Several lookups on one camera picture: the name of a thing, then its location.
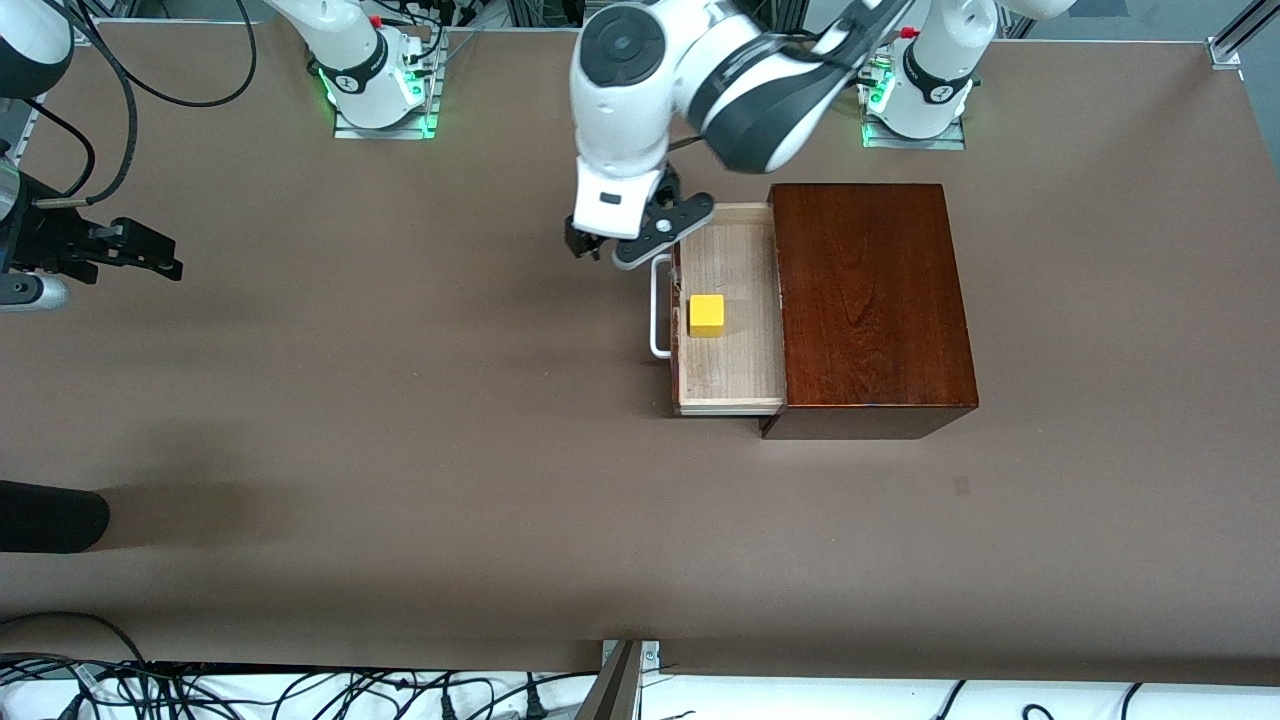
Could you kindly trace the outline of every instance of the black cable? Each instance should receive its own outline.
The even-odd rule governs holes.
[[[525,698],[525,720],[543,720],[547,717],[548,712],[547,708],[543,707],[543,698],[538,694],[538,685],[534,684],[534,674],[525,673],[525,687],[529,688],[525,691],[525,694],[527,696]]]
[[[951,692],[947,693],[947,701],[942,703],[942,710],[933,716],[933,720],[946,720],[947,714],[951,712],[951,706],[956,701],[956,696],[960,694],[960,688],[963,688],[965,683],[968,683],[968,680],[960,680],[951,685]]]
[[[93,165],[97,163],[97,152],[93,151],[93,143],[90,142],[87,137],[84,137],[84,133],[76,129],[76,126],[61,119],[60,117],[58,117],[56,113],[54,113],[49,108],[45,108],[44,105],[36,102],[35,100],[24,100],[24,102],[32,110],[40,113],[45,118],[49,118],[49,120],[52,122],[55,126],[67,131],[72,137],[79,141],[81,146],[84,147],[84,169],[81,170],[81,176],[76,178],[76,183],[72,184],[70,190],[63,193],[63,197],[70,197],[72,195],[76,195],[77,192],[81,191],[82,187],[84,187],[84,183],[88,182],[88,177],[93,174]]]
[[[60,6],[54,0],[45,0],[45,3],[49,4],[50,6]],[[110,620],[106,620],[91,612],[76,612],[72,610],[45,610],[41,612],[27,612],[24,615],[14,615],[13,618],[5,618],[4,620],[0,620],[0,628],[5,625],[12,625],[14,623],[22,623],[26,620],[38,620],[45,618],[69,618],[73,620],[88,620],[90,623],[96,623],[110,630],[113,635],[115,635],[122,643],[124,643],[124,647],[129,650],[129,655],[132,655],[133,659],[137,660],[140,665],[147,664],[147,660],[142,657],[142,651],[138,650],[137,643],[133,642],[133,638],[131,638],[128,633],[122,630],[120,626],[116,625],[115,623],[111,623]]]
[[[88,12],[88,9],[84,8],[84,0],[77,0],[77,3],[79,3],[81,9],[83,12]],[[244,81],[241,82],[241,86],[233,90],[230,95],[225,97],[219,97],[218,100],[183,100],[180,97],[174,97],[172,95],[160,92],[159,90],[138,79],[138,77],[131,73],[128,69],[125,69],[124,65],[120,65],[120,69],[124,70],[124,77],[129,78],[131,81],[133,81],[133,85],[137,85],[143,91],[159,97],[160,100],[164,100],[165,102],[173,102],[174,105],[180,105],[183,108],[216,108],[219,105],[225,105],[232,100],[236,100],[237,97],[243,95],[244,91],[248,90],[248,86],[253,82],[253,76],[257,74],[257,37],[253,36],[253,20],[250,19],[248,17],[248,10],[244,8],[244,1],[234,0],[234,3],[236,8],[239,9],[241,19],[244,20],[244,32],[248,33],[250,59],[248,59],[248,72],[244,73]],[[90,22],[87,27],[88,32],[91,32],[97,38],[97,41],[101,42],[104,47],[106,47],[102,36],[99,35],[97,32],[97,26]]]
[[[1138,688],[1140,687],[1142,683],[1134,683],[1129,685],[1128,691],[1125,691],[1124,700],[1120,701],[1120,720],[1129,720],[1129,701],[1133,700],[1133,696],[1137,694]]]
[[[457,673],[448,673],[448,675],[456,675],[456,674]],[[489,712],[486,714],[486,717],[492,719],[493,717],[493,708],[494,708],[494,706],[497,705],[497,701],[498,701],[498,691],[494,689],[493,680],[490,680],[489,678],[467,678],[465,680],[454,680],[452,678],[449,679],[449,687],[451,688],[458,688],[458,687],[462,687],[462,685],[470,685],[472,683],[484,683],[489,688],[489,705],[486,705],[485,707],[489,708]]]
[[[1039,711],[1039,714],[1044,716],[1044,720],[1053,720],[1052,712],[1046,710],[1043,705],[1036,705],[1034,702],[1023,706],[1023,720],[1032,720],[1033,711]]]
[[[440,47],[440,40],[443,40],[443,37],[444,37],[444,26],[440,24],[440,20],[438,20],[435,18],[431,18],[431,17],[428,17],[428,15],[419,15],[419,14],[411,12],[407,6],[393,8],[389,3],[387,3],[387,0],[374,0],[374,4],[375,5],[380,5],[383,9],[390,10],[392,13],[396,13],[396,14],[399,14],[399,15],[404,15],[406,18],[410,19],[411,23],[413,23],[413,26],[417,26],[417,20],[426,20],[428,23],[431,24],[431,46],[428,47],[426,50],[422,50],[421,54],[413,55],[412,58],[410,58],[408,59],[410,63],[416,63],[416,61],[421,60],[422,58],[426,58],[431,53],[435,53],[436,50],[439,50],[439,47]]]
[[[529,691],[530,687],[545,685],[547,683],[554,683],[557,680],[567,680],[570,678],[593,678],[593,676],[599,675],[599,674],[600,673],[598,670],[586,670],[586,671],[582,671],[582,673],[563,673],[561,675],[552,675],[549,678],[539,678],[539,679],[536,679],[536,680],[534,680],[531,683],[525,683],[522,687],[518,687],[518,688],[516,688],[516,689],[513,689],[513,691],[511,691],[508,693],[503,693],[503,694],[495,697],[493,700],[493,702],[490,702],[489,705],[481,707],[480,710],[476,710],[475,712],[472,712],[471,715],[468,715],[466,720],[479,720],[480,716],[484,715],[485,712],[492,714],[493,708],[497,707],[500,702],[503,702],[503,701],[506,701],[508,698],[516,697],[517,694],[520,694],[522,692]]]
[[[449,697],[449,678],[453,673],[445,673],[440,684],[440,720],[458,720],[457,711],[453,710],[453,698]]]
[[[443,675],[429,682],[425,685],[417,684],[417,674],[413,675],[412,683],[407,683],[404,680],[389,680],[390,684],[396,685],[399,689],[413,688],[413,694],[408,696],[408,702],[406,702],[403,707],[401,707],[401,711],[397,712],[396,717],[393,717],[392,720],[401,720],[402,717],[404,717],[404,715],[408,714],[410,708],[413,707],[413,703],[417,702],[419,698],[426,694],[428,691],[439,687],[440,683],[448,679],[449,675],[452,675],[452,673],[444,673]]]
[[[88,27],[92,26],[92,23],[86,26],[83,22],[81,22],[78,17],[76,17],[76,13],[72,13],[65,6],[63,6],[61,3],[58,3],[56,0],[44,0],[44,3],[45,5],[52,8],[59,15],[67,18],[67,22],[69,22],[72,27],[74,27],[76,29],[81,31],[81,33],[84,35],[84,38],[88,40],[90,44],[95,49],[97,49],[99,53],[102,54],[102,58],[106,59],[106,63],[111,65],[111,70],[115,72],[116,79],[120,81],[120,90],[124,91],[124,106],[127,108],[129,114],[129,129],[124,140],[124,155],[120,158],[120,167],[115,170],[115,177],[111,178],[111,182],[108,183],[106,188],[99,192],[97,195],[91,195],[78,202],[83,205],[93,205],[114,195],[115,191],[120,188],[120,184],[124,183],[124,177],[129,174],[129,167],[133,164],[133,151],[137,149],[138,145],[138,105],[137,101],[133,99],[133,87],[129,85],[129,79],[128,76],[125,74],[127,70],[124,69],[124,65],[122,65],[120,61],[115,59],[115,55],[111,54],[111,50],[100,38],[95,37],[88,31]],[[29,616],[38,616],[38,615],[41,614],[37,612]]]
[[[700,135],[692,135],[689,137],[675,140],[669,145],[667,145],[667,152],[671,152],[672,150],[680,150],[681,147],[689,147],[690,145],[695,142],[701,142],[705,138]]]
[[[343,688],[342,692],[339,692],[337,696],[334,696],[333,700],[330,700],[329,702],[326,702],[325,706],[320,708],[320,712],[315,714],[314,720],[321,720],[324,717],[324,714],[328,712],[329,708],[333,707],[339,701],[342,701],[344,703],[343,707],[346,707],[347,710],[349,710],[351,703],[355,702],[356,698],[360,697],[360,694],[367,692],[370,684],[372,682],[375,682],[375,680],[371,680],[371,678],[369,675],[362,675],[358,671],[353,673],[353,674],[357,678],[353,679],[346,688]],[[338,712],[344,714],[346,710],[339,708]]]
[[[320,685],[328,683],[329,680],[337,678],[338,675],[337,674],[329,675],[328,678],[320,680],[319,683],[316,683],[316,684],[314,684],[314,685],[311,685],[308,688],[303,688],[297,694],[289,696],[289,693],[292,693],[294,688],[297,688],[303,682],[306,682],[307,679],[314,678],[314,676],[315,676],[314,674],[305,674],[305,675],[298,676],[296,680],[293,680],[288,685],[284,685],[284,692],[280,693],[280,697],[278,700],[275,700],[274,702],[262,703],[262,705],[271,705],[273,706],[271,707],[271,720],[278,720],[278,717],[280,716],[280,707],[284,706],[284,701],[291,700],[291,697],[298,697],[300,694],[303,694],[306,692],[314,691],[314,689],[319,688]]]
[[[200,687],[195,682],[188,682],[188,680],[183,680],[180,678],[174,678],[173,675],[164,675],[164,674],[160,674],[160,673],[152,673],[150,670],[142,670],[142,669],[138,669],[138,667],[136,667],[133,665],[125,665],[125,664],[120,664],[120,662],[108,662],[108,661],[104,661],[104,660],[81,661],[81,660],[76,660],[76,659],[72,659],[72,657],[64,657],[64,656],[58,656],[58,655],[38,655],[38,653],[0,653],[0,659],[9,659],[9,660],[17,659],[17,662],[8,670],[8,673],[20,674],[20,676],[17,678],[17,679],[40,679],[40,676],[42,674],[46,674],[46,673],[49,673],[51,670],[59,670],[59,669],[72,670],[72,669],[74,669],[77,666],[82,666],[82,665],[96,665],[96,666],[102,667],[106,671],[106,674],[111,675],[115,679],[115,682],[119,684],[119,691],[120,692],[118,694],[120,694],[120,697],[124,698],[124,701],[123,702],[110,702],[110,701],[97,700],[96,697],[92,696],[92,693],[90,692],[90,688],[87,685],[84,685],[83,682],[82,682],[81,683],[82,692],[86,693],[86,696],[88,697],[88,701],[95,706],[95,714],[97,714],[97,706],[102,706],[102,707],[129,707],[129,708],[132,708],[134,711],[134,714],[138,717],[138,720],[146,720],[146,711],[147,710],[152,710],[154,711],[154,714],[152,714],[154,717],[159,717],[159,711],[160,710],[173,710],[174,703],[175,702],[180,703],[180,701],[165,700],[164,697],[157,697],[154,701],[150,698],[150,691],[148,691],[148,688],[150,688],[150,680],[155,679],[155,680],[159,680],[160,683],[164,683],[164,682],[175,682],[175,683],[186,684],[191,689],[195,689],[195,691],[200,692],[201,694],[204,694],[204,696],[206,696],[206,697],[210,698],[209,701],[189,701],[188,700],[187,702],[189,702],[191,705],[195,705],[197,707],[204,707],[205,710],[209,710],[210,712],[214,712],[214,714],[216,714],[216,715],[219,715],[221,717],[225,717],[227,720],[243,720],[241,717],[241,715],[238,712],[236,712],[236,710],[233,707],[230,707],[232,701],[224,701],[223,698],[218,697],[216,694],[211,693],[210,691]],[[38,669],[35,669],[35,670],[32,670],[29,667],[20,666],[22,662],[29,662],[29,661],[37,661],[41,665],[38,666]],[[128,680],[122,676],[122,673],[123,674],[131,674],[131,675],[134,675],[136,678],[138,678],[138,680],[140,680],[140,689],[142,691],[143,700],[140,700],[138,696],[133,693],[133,688],[128,684]],[[0,683],[0,684],[8,684],[10,682],[15,682],[15,680],[14,679],[5,679],[5,682]]]
[[[74,15],[72,13],[67,12],[61,5],[59,5],[54,0],[45,0],[45,3],[49,6],[56,9],[59,12],[59,14],[61,14],[63,17],[65,17],[68,20],[74,20]],[[77,24],[79,20],[74,20],[72,24]],[[106,50],[105,46],[101,47],[100,50],[104,51],[104,55],[110,55],[110,51]],[[132,95],[132,92],[127,92],[127,95],[129,96],[129,100],[131,100],[129,108],[132,110],[129,113],[129,120],[131,120],[129,122],[129,131],[131,131],[129,132],[129,137],[131,137],[131,140],[137,141],[137,108],[133,106],[133,102],[132,102],[133,95]],[[132,147],[128,149],[125,152],[127,152],[127,158],[132,159],[132,156],[133,156]],[[122,170],[127,172],[128,170],[128,164],[124,163],[124,161],[122,161],[120,163],[120,168],[122,168]],[[113,184],[106,188],[105,193],[110,195],[111,192],[115,192],[115,187],[119,187],[119,183],[123,182],[123,181],[124,181],[124,176],[123,176],[123,172],[122,172],[122,173],[119,173],[116,176],[115,181],[113,181]],[[91,205],[91,204],[96,202],[95,197],[86,199],[84,202],[87,205]],[[101,618],[99,615],[93,615],[92,612],[77,612],[77,611],[73,611],[73,610],[45,610],[45,611],[40,611],[40,612],[27,612],[27,614],[23,614],[23,615],[15,615],[13,618],[6,618],[4,620],[0,620],[0,628],[3,628],[5,625],[12,625],[14,623],[23,623],[23,621],[27,621],[27,620],[38,620],[38,619],[49,619],[49,618],[63,618],[63,619],[72,619],[72,620],[86,620],[86,621],[101,625],[101,626],[106,628],[108,630],[110,630],[111,634],[116,637],[116,639],[119,639],[122,643],[124,643],[124,647],[128,648],[129,655],[132,655],[133,659],[137,661],[138,667],[146,667],[146,665],[147,665],[147,659],[142,656],[142,651],[138,650],[138,644],[133,642],[133,638],[131,638],[128,633],[125,633],[124,630],[122,630],[120,626],[116,625],[115,623],[111,623],[110,620],[108,620],[105,618]],[[96,700],[93,698],[93,694],[91,692],[88,692],[86,689],[86,693],[88,694],[88,701],[90,702],[96,702]],[[142,700],[143,701],[148,701],[150,700],[150,696],[147,693],[147,684],[146,683],[142,683]]]

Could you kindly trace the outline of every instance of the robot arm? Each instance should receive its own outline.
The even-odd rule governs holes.
[[[265,1],[306,41],[330,101],[351,124],[383,128],[426,101],[420,38],[375,28],[357,0]]]
[[[854,0],[803,50],[764,35],[723,0],[623,3],[596,13],[573,50],[570,99],[579,188],[566,241],[639,266],[710,219],[707,195],[680,196],[667,165],[680,111],[724,165],[768,173],[790,160],[822,113],[911,0]]]
[[[0,3],[0,97],[35,100],[67,72],[72,15],[55,1]],[[92,199],[68,201],[65,193],[22,173],[5,158],[8,145],[0,145],[0,313],[60,307],[67,286],[51,275],[92,284],[99,265],[133,265],[182,278],[173,240],[128,218],[106,227],[84,220],[76,205]]]

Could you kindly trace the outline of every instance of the white floor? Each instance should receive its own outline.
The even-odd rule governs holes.
[[[417,675],[417,682],[434,678],[435,673]],[[408,674],[398,674],[407,678]],[[271,720],[273,703],[296,675],[239,675],[204,678],[200,685],[228,701],[265,701],[269,705],[234,702],[242,720]],[[462,673],[456,682],[488,678],[498,694],[520,688],[524,673]],[[297,688],[310,688],[306,680]],[[349,675],[335,678],[321,687],[306,689],[297,697],[291,692],[276,720],[338,720],[338,706],[323,710],[351,682]],[[582,702],[591,678],[547,683],[539,688],[548,711],[571,717]],[[924,720],[934,717],[952,688],[952,680],[814,680],[803,678],[710,678],[694,675],[653,676],[645,680],[639,720]],[[1018,720],[1029,703],[1043,706],[1055,720],[1116,720],[1120,703],[1129,685],[1125,683],[1007,683],[970,682],[956,696],[947,720]],[[74,680],[28,680],[0,688],[0,714],[5,720],[47,720],[58,717],[74,696]],[[123,697],[113,683],[95,685],[100,702],[119,702]],[[389,702],[404,703],[410,691],[379,687],[387,697],[362,696],[343,720],[390,720],[397,708]],[[200,697],[198,692],[191,692]],[[457,715],[472,720],[489,702],[483,684],[451,688],[449,696]],[[403,720],[435,720],[440,717],[439,691],[419,698]],[[525,715],[524,693],[494,708],[494,720],[518,720]],[[137,720],[131,708],[102,708],[101,720]],[[1030,712],[1032,720],[1046,720]],[[1238,688],[1220,685],[1143,685],[1129,706],[1129,720],[1275,720],[1280,717],[1280,689]],[[82,706],[77,720],[96,720],[92,710]],[[210,710],[195,708],[189,720],[228,720]]]

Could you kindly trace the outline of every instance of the dark wooden box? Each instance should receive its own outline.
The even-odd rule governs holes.
[[[778,184],[783,406],[767,438],[920,438],[978,406],[938,184]]]

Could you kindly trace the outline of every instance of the black cylinder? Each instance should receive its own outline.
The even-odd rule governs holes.
[[[110,518],[96,492],[0,480],[0,552],[82,552]]]

